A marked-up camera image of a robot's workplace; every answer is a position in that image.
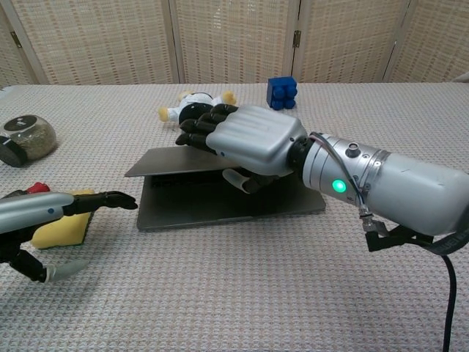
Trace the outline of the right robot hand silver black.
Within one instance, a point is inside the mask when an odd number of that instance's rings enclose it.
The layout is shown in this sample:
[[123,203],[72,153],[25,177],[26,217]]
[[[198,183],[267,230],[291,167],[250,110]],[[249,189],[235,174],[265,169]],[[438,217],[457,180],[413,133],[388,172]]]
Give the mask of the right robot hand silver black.
[[246,194],[294,172],[303,174],[313,145],[297,117],[260,106],[221,103],[180,125],[177,145],[195,147],[236,164],[223,178]]

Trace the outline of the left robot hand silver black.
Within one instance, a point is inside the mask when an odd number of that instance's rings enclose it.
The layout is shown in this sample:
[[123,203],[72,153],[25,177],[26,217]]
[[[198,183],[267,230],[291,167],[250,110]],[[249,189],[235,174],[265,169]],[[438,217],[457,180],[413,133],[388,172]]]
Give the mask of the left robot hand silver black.
[[1,262],[33,282],[57,282],[87,267],[85,260],[63,265],[43,265],[36,257],[21,248],[43,225],[65,216],[91,213],[101,207],[135,210],[136,199],[121,191],[96,194],[43,192],[22,194],[1,199]]

